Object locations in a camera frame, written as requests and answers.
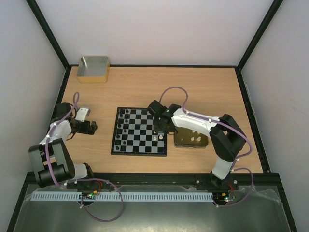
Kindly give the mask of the gold tin tray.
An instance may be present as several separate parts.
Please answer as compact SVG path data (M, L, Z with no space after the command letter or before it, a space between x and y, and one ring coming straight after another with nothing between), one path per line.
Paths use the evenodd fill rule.
M177 148L206 148L208 137L204 134L186 128L176 128L174 146Z

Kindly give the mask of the black white chess board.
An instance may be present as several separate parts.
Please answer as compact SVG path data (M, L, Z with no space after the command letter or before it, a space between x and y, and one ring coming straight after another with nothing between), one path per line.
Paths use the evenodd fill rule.
M111 154L165 157L167 135L154 131L153 119L146 108L118 107Z

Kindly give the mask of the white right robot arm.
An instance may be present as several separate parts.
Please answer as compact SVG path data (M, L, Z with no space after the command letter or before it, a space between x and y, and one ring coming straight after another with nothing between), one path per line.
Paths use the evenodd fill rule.
M154 117L155 132L178 133L179 128L185 128L210 138L218 156L211 172L211 185L215 189L222 189L227 184L227 177L240 158L239 152L245 143L252 152L251 142L230 115L205 116L176 104L165 107L158 101L153 101L147 111Z

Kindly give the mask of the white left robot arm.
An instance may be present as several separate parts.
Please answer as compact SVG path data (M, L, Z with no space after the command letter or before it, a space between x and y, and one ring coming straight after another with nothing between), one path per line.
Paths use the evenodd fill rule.
M46 137L28 150L37 184L41 188L94 176L87 163L73 163L65 145L77 133L95 134L98 126L95 121L86 120L89 114L88 107L78 108L70 103L56 105Z

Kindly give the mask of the silver metal tin box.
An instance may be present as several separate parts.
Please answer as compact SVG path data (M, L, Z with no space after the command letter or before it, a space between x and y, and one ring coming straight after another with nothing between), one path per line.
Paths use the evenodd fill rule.
M78 65L77 78L80 83L106 83L109 69L107 56L83 56Z

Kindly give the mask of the black aluminium frame rail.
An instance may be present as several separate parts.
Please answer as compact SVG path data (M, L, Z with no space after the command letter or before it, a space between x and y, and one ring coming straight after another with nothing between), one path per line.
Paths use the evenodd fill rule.
M120 186L182 186L185 188L195 187L197 190L207 190L208 192L219 192L237 190L240 186L251 185L251 175L249 173L230 174L227 180L221 181L220 186L215 186L211 182L211 174L133 174L133 173L94 173L94 178L109 180L117 187ZM282 189L283 185L279 174L276 173L255 173L253 174L255 189L258 186L276 186ZM33 172L28 172L24 188L26 185L36 184ZM95 182L81 182L78 184L68 184L68 189L90 190L95 189L98 184Z

